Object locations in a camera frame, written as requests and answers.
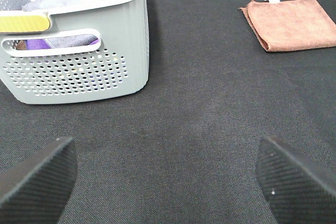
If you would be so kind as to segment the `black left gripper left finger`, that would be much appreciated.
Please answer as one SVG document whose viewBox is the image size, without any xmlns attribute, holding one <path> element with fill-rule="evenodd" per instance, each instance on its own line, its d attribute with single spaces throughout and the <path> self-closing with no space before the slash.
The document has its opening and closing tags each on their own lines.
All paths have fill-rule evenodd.
<svg viewBox="0 0 336 224">
<path fill-rule="evenodd" d="M 76 179 L 74 139 L 59 138 L 1 174 L 1 223 L 58 223 Z"/>
</svg>

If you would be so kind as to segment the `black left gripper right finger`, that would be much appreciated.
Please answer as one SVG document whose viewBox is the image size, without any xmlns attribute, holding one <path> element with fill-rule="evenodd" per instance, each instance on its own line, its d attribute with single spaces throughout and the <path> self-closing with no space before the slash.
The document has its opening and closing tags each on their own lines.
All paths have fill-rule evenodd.
<svg viewBox="0 0 336 224">
<path fill-rule="evenodd" d="M 335 173 L 282 140 L 261 139 L 256 176 L 278 223 L 335 223 Z"/>
</svg>

